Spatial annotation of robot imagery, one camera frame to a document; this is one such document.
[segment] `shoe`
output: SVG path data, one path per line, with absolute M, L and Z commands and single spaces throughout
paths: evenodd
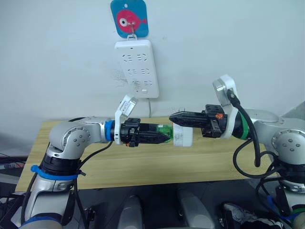
M 258 217 L 250 211 L 247 211 L 246 209 L 232 203 L 225 203 L 223 208 L 224 210 L 231 211 L 233 220 L 240 224 L 243 224 L 249 220 L 258 219 Z

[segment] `white wall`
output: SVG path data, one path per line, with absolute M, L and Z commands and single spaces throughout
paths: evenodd
M 0 151 L 27 154 L 45 120 L 113 116 L 128 93 L 110 0 L 0 0 Z M 246 108 L 305 99 L 303 0 L 146 0 L 161 96 L 152 115 L 217 103 L 228 73 Z M 147 102 L 134 116 L 147 116 Z

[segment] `white bracket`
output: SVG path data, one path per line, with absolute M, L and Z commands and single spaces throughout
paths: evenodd
M 223 75 L 218 80 L 213 82 L 213 86 L 218 101 L 223 107 L 224 113 L 228 115 L 227 126 L 225 132 L 221 135 L 221 138 L 229 138 L 234 129 L 235 118 L 238 110 L 232 106 L 230 100 L 228 99 L 227 91 L 231 89 L 238 98 L 235 82 L 230 76 Z
M 115 112 L 115 125 L 114 125 L 114 141 L 116 144 L 121 145 L 120 128 L 121 123 L 127 120 L 133 108 L 136 106 L 138 100 L 132 95 L 125 95 L 120 102 L 118 109 Z

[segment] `white object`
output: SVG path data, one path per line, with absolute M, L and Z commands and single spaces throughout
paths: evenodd
M 136 106 L 138 100 L 132 95 L 125 95 L 121 101 L 118 109 L 115 112 L 115 125 L 114 125 L 114 141 L 116 144 L 121 145 L 120 127 L 121 123 L 127 120 L 133 108 Z
M 117 42 L 114 49 L 132 94 L 137 98 L 158 98 L 160 93 L 151 42 Z
M 173 145 L 174 146 L 192 146 L 193 128 L 184 127 L 173 123 Z
M 224 133 L 221 135 L 221 138 L 229 138 L 231 137 L 234 129 L 235 118 L 238 110 L 235 107 L 233 107 L 231 102 L 229 101 L 227 96 L 227 91 L 231 89 L 238 98 L 235 82 L 230 76 L 223 75 L 218 80 L 215 80 L 213 82 L 213 86 L 218 101 L 223 107 L 224 113 L 228 115 L 227 126 Z

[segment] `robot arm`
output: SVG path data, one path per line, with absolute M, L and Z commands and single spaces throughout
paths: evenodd
M 135 98 L 125 96 L 115 120 L 88 117 L 59 123 L 51 130 L 41 165 L 31 168 L 36 178 L 31 194 L 27 192 L 25 197 L 22 229 L 59 229 L 68 224 L 75 202 L 71 188 L 80 173 L 80 157 L 90 144 L 115 141 L 135 147 L 139 143 L 159 144 L 171 139 L 172 129 L 166 125 L 142 124 L 140 119 L 128 118 L 136 102 Z
M 170 120 L 181 126 L 200 128 L 203 137 L 229 138 L 233 135 L 243 140 L 253 138 L 250 128 L 253 125 L 257 142 L 276 153 L 275 163 L 277 168 L 281 168 L 278 171 L 280 186 L 276 189 L 280 212 L 288 216 L 304 211 L 305 121 L 282 118 L 261 110 L 248 109 L 243 114 L 231 77 L 222 76 L 213 85 L 221 105 L 206 105 L 201 113 L 177 112 L 170 116 Z M 257 159 L 261 157 L 258 153 L 255 155 L 257 167 Z

